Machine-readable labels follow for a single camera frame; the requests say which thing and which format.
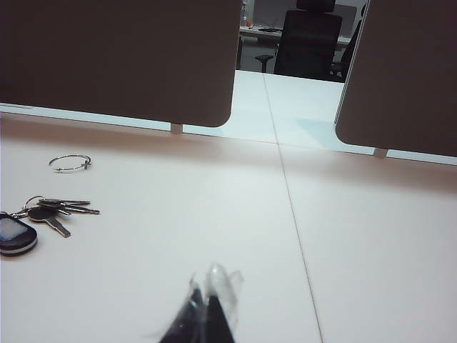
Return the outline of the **black left gripper left finger taped tip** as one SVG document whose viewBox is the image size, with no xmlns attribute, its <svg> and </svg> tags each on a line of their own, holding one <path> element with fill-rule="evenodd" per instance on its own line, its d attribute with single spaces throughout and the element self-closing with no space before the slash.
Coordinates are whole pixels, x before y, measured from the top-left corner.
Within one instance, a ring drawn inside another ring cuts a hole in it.
<svg viewBox="0 0 457 343">
<path fill-rule="evenodd" d="M 200 342 L 203 330 L 204 301 L 201 286 L 193 273 L 186 296 L 176 316 L 164 329 L 144 336 L 148 342 Z"/>
</svg>

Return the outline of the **black left gripper right finger taped tip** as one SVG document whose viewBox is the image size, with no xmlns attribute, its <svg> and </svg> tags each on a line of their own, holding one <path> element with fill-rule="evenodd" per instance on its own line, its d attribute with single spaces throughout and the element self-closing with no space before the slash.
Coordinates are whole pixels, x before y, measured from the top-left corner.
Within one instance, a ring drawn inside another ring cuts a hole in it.
<svg viewBox="0 0 457 343">
<path fill-rule="evenodd" d="M 244 278 L 239 270 L 228 272 L 219 264 L 210 265 L 205 278 L 206 342 L 235 342 L 238 308 Z"/>
</svg>

